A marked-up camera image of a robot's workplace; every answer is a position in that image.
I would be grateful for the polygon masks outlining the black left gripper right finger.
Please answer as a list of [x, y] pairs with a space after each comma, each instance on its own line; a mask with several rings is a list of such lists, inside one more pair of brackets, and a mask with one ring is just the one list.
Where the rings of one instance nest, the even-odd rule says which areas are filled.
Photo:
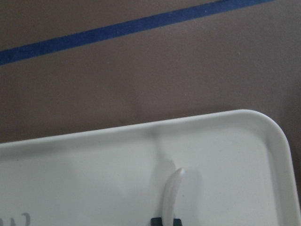
[[174, 219], [173, 219], [173, 226], [182, 226], [182, 221], [181, 221], [181, 219], [174, 218]]

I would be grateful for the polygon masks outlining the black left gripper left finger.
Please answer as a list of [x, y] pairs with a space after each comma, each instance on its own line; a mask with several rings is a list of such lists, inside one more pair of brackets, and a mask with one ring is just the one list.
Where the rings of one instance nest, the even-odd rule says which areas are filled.
[[150, 225], [151, 226], [163, 226], [162, 218], [152, 218], [150, 220]]

